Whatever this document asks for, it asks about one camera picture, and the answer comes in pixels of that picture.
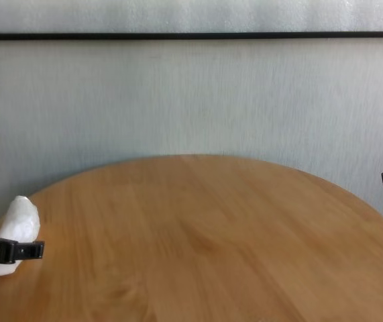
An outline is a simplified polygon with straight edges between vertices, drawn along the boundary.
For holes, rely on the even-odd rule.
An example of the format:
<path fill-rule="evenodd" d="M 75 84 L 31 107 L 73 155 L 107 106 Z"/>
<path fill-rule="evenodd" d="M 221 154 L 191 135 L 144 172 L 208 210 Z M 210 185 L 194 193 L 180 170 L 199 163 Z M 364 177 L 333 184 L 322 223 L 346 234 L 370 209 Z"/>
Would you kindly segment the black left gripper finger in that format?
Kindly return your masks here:
<path fill-rule="evenodd" d="M 44 247 L 43 241 L 21 243 L 12 239 L 0 238 L 0 264 L 14 264 L 19 260 L 41 259 Z"/>

